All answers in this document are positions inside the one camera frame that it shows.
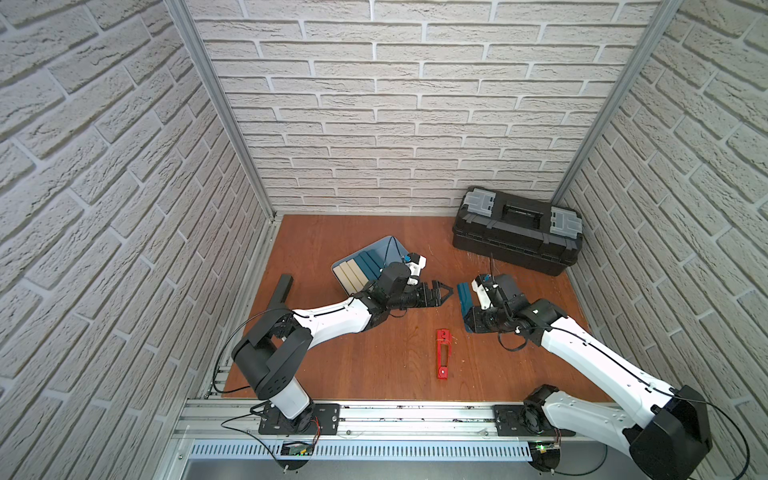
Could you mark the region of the teal pliers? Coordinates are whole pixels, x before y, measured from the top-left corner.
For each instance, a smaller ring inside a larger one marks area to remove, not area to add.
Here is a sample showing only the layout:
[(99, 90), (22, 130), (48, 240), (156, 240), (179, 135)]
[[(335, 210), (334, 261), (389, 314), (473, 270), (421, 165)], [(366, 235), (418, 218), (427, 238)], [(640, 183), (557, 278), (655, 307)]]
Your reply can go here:
[(467, 282), (457, 285), (457, 293), (460, 301), (460, 309), (462, 314), (462, 320), (464, 322), (465, 331), (472, 333), (471, 329), (471, 317), (472, 309), (474, 308), (474, 302), (472, 300), (472, 290)]
[(379, 270), (382, 270), (390, 262), (389, 251), (386, 248), (372, 248), (368, 250), (368, 254)]
[(355, 257), (355, 262), (360, 267), (368, 281), (376, 280), (379, 278), (380, 270), (377, 268), (376, 264), (370, 260), (370, 257), (366, 252), (359, 253)]
[(364, 250), (361, 253), (361, 257), (373, 274), (379, 276), (383, 268), (383, 260), (378, 254), (372, 250)]

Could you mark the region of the blue plastic storage tray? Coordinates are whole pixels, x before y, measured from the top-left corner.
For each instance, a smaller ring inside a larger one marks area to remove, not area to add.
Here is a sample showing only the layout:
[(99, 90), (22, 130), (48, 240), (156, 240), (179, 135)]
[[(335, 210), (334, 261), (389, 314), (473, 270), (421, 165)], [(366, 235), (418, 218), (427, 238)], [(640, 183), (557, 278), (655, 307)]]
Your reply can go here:
[(369, 250), (369, 249), (372, 249), (372, 248), (386, 248), (389, 251), (390, 262), (381, 270), (381, 273), (391, 263), (403, 263), (403, 257), (407, 253), (406, 249), (404, 248), (404, 246), (402, 245), (402, 243), (398, 239), (396, 239), (394, 236), (387, 236), (387, 237), (379, 239), (376, 242), (374, 242), (374, 243), (372, 243), (372, 244), (370, 244), (370, 245), (368, 245), (366, 247), (363, 247), (362, 249), (360, 249), (360, 250), (358, 250), (358, 251), (356, 251), (356, 252), (354, 252), (354, 253), (352, 253), (352, 254), (350, 254), (350, 255), (348, 255), (348, 256), (346, 256), (346, 257), (344, 257), (344, 258), (342, 258), (342, 259), (340, 259), (338, 261), (336, 261), (335, 263), (332, 264), (332, 272), (333, 272), (333, 268), (335, 266), (339, 265), (342, 262), (355, 259), (355, 257), (359, 253), (362, 253), (364, 250)]

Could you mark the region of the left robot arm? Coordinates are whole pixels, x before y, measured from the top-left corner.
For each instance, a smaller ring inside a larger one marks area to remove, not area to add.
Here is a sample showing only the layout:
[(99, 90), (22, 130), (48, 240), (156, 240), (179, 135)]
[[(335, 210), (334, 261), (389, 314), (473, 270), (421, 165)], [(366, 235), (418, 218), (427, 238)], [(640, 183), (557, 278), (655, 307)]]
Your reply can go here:
[(277, 302), (234, 346), (231, 358), (257, 398), (279, 412), (289, 432), (300, 433), (315, 422), (315, 404), (296, 379), (307, 352), (337, 337), (371, 330), (393, 310), (441, 306), (453, 288), (438, 280), (427, 284), (420, 272), (418, 263), (390, 263), (348, 299), (308, 310), (288, 308), (288, 290), (276, 290)]

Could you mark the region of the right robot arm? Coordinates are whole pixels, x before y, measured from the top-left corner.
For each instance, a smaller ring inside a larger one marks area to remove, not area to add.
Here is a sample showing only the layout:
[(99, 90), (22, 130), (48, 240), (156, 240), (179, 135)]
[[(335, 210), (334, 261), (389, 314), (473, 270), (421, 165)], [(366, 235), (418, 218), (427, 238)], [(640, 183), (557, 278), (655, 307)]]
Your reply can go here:
[(480, 275), (460, 284), (458, 294), (467, 331), (515, 334), (569, 363), (615, 402), (599, 405), (544, 384), (518, 415), (530, 433), (586, 436), (627, 455), (650, 479), (686, 479), (711, 451), (706, 402), (696, 390), (644, 372), (554, 303), (529, 302), (508, 275)]

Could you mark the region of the red pliers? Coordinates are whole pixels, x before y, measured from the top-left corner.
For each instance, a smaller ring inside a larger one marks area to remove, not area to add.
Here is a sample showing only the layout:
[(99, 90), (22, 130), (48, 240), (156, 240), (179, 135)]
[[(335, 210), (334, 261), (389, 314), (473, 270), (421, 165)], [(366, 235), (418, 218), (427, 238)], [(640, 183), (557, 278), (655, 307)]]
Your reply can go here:
[(452, 354), (452, 334), (449, 329), (436, 331), (436, 359), (438, 380), (447, 380), (449, 377), (449, 360)]

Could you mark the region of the black plastic toolbox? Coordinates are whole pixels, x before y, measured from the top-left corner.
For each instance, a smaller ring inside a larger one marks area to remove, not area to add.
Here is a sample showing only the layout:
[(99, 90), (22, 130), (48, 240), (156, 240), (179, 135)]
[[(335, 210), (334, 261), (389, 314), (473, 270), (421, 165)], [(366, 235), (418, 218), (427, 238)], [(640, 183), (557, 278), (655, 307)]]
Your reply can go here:
[(558, 276), (578, 261), (583, 221), (574, 210), (473, 186), (452, 232), (457, 249)]

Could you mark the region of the black flat bar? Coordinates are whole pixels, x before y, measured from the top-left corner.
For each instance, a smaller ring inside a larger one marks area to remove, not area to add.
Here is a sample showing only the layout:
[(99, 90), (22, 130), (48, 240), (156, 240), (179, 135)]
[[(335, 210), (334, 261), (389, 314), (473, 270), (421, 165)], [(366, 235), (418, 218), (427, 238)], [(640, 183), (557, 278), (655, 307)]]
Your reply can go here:
[(292, 285), (293, 285), (293, 276), (290, 274), (282, 274), (269, 300), (268, 308), (272, 309), (272, 308), (277, 308), (279, 305), (284, 305), (288, 298)]

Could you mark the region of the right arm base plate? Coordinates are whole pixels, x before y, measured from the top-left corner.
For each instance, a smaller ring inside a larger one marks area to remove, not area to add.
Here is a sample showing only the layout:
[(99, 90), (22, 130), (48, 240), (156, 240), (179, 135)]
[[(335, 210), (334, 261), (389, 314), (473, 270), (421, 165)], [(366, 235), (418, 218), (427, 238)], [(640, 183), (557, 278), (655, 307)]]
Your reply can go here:
[(499, 437), (555, 437), (557, 434), (541, 406), (496, 404), (492, 412)]

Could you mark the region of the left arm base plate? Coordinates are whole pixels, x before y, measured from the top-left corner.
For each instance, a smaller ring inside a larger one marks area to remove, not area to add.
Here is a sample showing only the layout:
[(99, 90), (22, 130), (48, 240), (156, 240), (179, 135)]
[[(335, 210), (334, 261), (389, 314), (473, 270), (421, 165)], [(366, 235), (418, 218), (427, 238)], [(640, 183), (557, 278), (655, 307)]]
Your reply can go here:
[(276, 406), (269, 405), (260, 414), (261, 435), (336, 435), (340, 419), (338, 403), (314, 403), (294, 419), (288, 419)]

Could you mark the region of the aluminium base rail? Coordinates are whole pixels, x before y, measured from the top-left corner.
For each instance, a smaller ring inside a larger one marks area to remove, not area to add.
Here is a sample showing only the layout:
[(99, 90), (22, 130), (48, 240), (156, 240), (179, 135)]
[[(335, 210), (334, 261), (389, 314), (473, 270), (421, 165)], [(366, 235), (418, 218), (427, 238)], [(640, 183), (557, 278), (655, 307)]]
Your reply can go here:
[(489, 402), (342, 401), (336, 435), (261, 435), (269, 406), (248, 399), (189, 400), (172, 430), (180, 460), (524, 462), (588, 443), (555, 437), (499, 437)]

